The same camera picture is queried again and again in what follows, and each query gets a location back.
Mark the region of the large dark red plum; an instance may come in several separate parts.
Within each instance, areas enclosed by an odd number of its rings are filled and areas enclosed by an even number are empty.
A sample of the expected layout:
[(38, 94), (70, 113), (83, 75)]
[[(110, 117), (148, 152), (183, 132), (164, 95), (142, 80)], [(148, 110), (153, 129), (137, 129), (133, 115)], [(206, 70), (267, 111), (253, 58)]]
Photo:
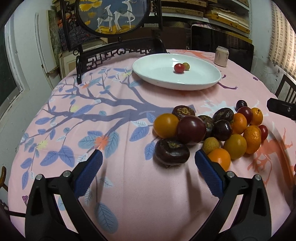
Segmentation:
[(206, 126), (199, 117), (189, 115), (179, 121), (176, 135), (180, 142), (194, 145), (205, 137)]

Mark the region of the small orange kumquat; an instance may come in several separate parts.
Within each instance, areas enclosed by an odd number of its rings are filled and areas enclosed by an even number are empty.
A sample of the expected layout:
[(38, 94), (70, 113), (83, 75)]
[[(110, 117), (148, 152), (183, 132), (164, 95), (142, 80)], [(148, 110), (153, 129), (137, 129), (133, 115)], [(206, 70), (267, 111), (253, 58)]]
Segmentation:
[(253, 126), (259, 126), (262, 124), (263, 122), (263, 113), (262, 111), (259, 109), (259, 108), (256, 108), (256, 107), (253, 107), (251, 109), (252, 111), (252, 120), (250, 122), (250, 125), (253, 125)]

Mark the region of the pale pink drink can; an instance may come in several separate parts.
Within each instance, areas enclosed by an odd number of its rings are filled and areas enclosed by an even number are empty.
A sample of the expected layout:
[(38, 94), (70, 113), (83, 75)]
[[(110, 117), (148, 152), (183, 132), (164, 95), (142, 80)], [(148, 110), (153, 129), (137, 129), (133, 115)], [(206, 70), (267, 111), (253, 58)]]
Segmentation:
[(215, 52), (214, 63), (221, 67), (226, 67), (229, 57), (229, 51), (227, 48), (218, 46)]

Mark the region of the dark water chestnut back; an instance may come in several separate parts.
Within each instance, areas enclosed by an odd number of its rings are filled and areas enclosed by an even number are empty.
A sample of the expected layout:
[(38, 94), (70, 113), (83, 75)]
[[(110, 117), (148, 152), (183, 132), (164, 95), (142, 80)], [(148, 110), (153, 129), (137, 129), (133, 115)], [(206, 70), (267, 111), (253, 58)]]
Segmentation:
[(182, 118), (190, 115), (195, 116), (194, 110), (185, 105), (178, 105), (174, 107), (171, 113), (175, 115), (178, 118), (178, 120), (181, 120)]

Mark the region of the black chair right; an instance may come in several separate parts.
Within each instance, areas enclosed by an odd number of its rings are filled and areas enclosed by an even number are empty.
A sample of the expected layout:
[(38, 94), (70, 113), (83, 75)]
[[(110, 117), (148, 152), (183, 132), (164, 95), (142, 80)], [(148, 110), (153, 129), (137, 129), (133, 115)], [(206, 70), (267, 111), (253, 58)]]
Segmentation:
[(295, 104), (295, 91), (295, 80), (290, 79), (287, 75), (283, 75), (275, 95), (279, 100)]

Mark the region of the wooden shelf with boards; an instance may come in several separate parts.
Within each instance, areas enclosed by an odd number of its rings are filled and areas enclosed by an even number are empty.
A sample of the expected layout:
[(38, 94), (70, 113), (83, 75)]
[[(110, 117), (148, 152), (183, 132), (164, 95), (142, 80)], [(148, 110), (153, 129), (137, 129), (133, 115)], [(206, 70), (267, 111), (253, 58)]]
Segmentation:
[(162, 12), (252, 43), (249, 1), (162, 1)]

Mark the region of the dark water chestnut front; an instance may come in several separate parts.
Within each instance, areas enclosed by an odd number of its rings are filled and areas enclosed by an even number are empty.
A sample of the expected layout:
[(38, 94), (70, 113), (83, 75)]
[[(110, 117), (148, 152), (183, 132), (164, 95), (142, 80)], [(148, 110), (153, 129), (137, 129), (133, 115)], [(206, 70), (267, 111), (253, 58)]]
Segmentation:
[(155, 158), (167, 166), (178, 166), (188, 161), (189, 148), (175, 140), (159, 140), (154, 148)]

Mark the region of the small yellow-green fruit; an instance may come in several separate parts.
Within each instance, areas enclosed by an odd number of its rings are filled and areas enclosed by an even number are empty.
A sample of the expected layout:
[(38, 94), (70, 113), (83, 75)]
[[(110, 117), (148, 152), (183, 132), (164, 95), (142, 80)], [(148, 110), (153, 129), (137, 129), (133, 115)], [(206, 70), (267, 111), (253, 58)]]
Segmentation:
[(188, 71), (190, 69), (190, 65), (187, 62), (184, 62), (183, 66), (184, 66), (186, 71)]

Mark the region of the dark cherry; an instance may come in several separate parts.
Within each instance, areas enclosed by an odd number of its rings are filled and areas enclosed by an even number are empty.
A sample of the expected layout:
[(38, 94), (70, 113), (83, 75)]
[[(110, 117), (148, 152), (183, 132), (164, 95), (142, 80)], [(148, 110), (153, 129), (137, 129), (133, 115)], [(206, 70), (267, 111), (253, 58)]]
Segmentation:
[(235, 110), (238, 111), (242, 107), (248, 107), (247, 102), (244, 100), (238, 100), (236, 102)]

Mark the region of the large yellow-orange tomato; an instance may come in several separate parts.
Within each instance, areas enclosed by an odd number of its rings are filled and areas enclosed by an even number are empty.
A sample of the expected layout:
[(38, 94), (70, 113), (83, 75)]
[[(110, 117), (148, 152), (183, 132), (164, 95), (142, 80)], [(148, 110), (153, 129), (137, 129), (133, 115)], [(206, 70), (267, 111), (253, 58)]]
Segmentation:
[(154, 120), (154, 132), (160, 138), (173, 138), (177, 131), (179, 119), (172, 113), (164, 113)]

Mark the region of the white oval plate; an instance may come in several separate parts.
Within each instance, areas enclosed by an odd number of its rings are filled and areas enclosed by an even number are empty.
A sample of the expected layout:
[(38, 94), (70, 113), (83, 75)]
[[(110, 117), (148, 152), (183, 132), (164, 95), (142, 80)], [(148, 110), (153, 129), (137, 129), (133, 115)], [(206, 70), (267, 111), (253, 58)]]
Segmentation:
[(133, 72), (155, 86), (173, 90), (203, 90), (217, 84), (222, 78), (213, 64), (181, 54), (152, 54), (137, 59)]

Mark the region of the small red tomato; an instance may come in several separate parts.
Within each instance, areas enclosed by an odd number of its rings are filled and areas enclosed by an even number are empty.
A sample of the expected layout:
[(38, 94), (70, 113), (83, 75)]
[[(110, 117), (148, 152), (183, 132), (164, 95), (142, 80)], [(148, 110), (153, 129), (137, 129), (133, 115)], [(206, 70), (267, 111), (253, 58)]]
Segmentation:
[(260, 125), (259, 129), (261, 131), (261, 142), (264, 142), (268, 137), (268, 128), (265, 125)]

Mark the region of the orange fruit front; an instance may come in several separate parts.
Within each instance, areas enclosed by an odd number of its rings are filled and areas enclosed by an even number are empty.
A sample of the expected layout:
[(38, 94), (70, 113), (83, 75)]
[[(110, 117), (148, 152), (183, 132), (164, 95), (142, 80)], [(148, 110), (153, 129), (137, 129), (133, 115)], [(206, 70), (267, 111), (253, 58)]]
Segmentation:
[(222, 148), (212, 150), (208, 154), (208, 158), (215, 163), (220, 164), (224, 171), (228, 171), (231, 164), (231, 157), (229, 153)]

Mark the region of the red cherry tomato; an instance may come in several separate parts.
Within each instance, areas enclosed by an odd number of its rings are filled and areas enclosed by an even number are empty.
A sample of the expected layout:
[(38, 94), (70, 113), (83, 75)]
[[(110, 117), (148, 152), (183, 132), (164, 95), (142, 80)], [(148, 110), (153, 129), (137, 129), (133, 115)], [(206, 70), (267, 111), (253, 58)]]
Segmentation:
[(174, 66), (174, 71), (175, 71), (175, 73), (182, 74), (182, 73), (184, 73), (185, 68), (184, 68), (184, 66), (183, 66), (182, 63), (177, 63), (177, 64)]

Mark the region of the dark water chestnut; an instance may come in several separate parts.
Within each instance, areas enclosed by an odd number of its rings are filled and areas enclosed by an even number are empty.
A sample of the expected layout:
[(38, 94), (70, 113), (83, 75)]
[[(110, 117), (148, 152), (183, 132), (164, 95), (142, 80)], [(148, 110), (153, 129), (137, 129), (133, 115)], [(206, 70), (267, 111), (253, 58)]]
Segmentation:
[(214, 126), (214, 121), (213, 119), (208, 116), (208, 115), (199, 115), (198, 116), (205, 124), (205, 127), (206, 127), (206, 134), (205, 134), (205, 137), (204, 137), (204, 140), (206, 140), (206, 138), (209, 138), (211, 137), (211, 132), (212, 132), (212, 129), (213, 129), (213, 126)]
[(216, 123), (219, 120), (226, 120), (228, 122), (233, 121), (234, 112), (230, 108), (221, 108), (213, 115), (213, 121)]
[(167, 166), (178, 166), (188, 161), (189, 148), (175, 140), (159, 140), (154, 148), (155, 158)]
[(171, 113), (175, 115), (178, 118), (178, 120), (181, 120), (182, 118), (190, 115), (195, 116), (194, 110), (185, 105), (178, 105), (174, 107)]

